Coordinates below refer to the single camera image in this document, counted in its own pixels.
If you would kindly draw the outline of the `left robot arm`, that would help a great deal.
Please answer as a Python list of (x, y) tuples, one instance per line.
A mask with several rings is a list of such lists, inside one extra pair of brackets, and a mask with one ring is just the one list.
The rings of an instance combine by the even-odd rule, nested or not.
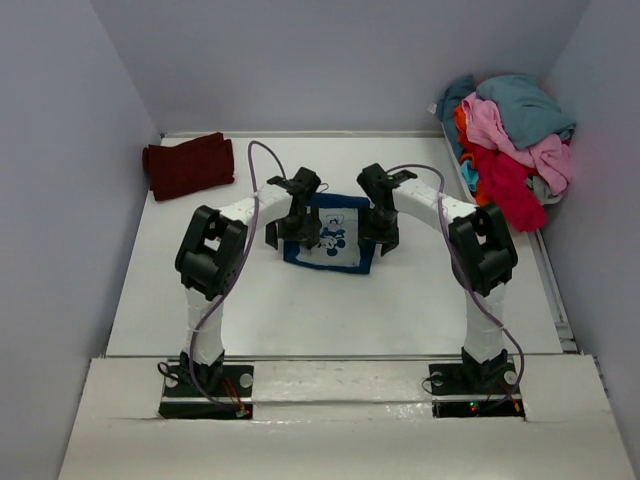
[(224, 346), (223, 305), (248, 259), (260, 230), (277, 248), (281, 241), (304, 248), (319, 243), (318, 209), (309, 201), (321, 184), (317, 174), (300, 168), (291, 179), (269, 179), (250, 197), (213, 209), (197, 208), (175, 260), (187, 297), (188, 336), (180, 354), (181, 381), (210, 397), (221, 383)]

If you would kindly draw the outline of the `navy blue t shirt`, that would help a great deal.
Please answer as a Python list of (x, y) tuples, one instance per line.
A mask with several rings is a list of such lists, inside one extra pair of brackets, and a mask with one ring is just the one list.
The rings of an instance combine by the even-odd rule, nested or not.
[(309, 208), (317, 208), (319, 242), (310, 249), (295, 242), (283, 245), (283, 260), (292, 265), (320, 271), (368, 275), (376, 244), (359, 243), (359, 213), (370, 207), (364, 197), (316, 193)]

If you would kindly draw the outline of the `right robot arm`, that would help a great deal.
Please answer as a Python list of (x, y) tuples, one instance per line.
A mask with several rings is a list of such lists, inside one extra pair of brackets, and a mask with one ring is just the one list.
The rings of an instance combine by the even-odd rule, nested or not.
[(358, 241), (386, 255), (399, 246), (398, 216), (406, 214), (440, 232), (452, 273), (465, 292), (466, 336), (461, 361), (430, 374), (432, 392), (484, 393), (508, 368), (507, 337), (498, 319), (518, 255), (506, 220), (494, 204), (480, 207), (431, 187), (406, 169), (364, 168), (357, 183), (370, 205), (359, 211)]

